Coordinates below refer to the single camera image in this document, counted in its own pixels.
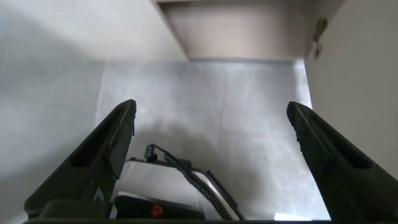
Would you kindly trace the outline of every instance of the white floor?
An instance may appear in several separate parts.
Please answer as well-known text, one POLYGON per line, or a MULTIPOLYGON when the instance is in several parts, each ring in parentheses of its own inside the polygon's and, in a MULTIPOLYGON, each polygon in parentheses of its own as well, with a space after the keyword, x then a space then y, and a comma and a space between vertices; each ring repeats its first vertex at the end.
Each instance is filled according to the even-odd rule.
POLYGON ((289 101, 310 104, 301 61, 108 63, 96 123, 130 98, 128 156, 156 143, 211 170, 248 219, 329 218, 285 113, 289 101))

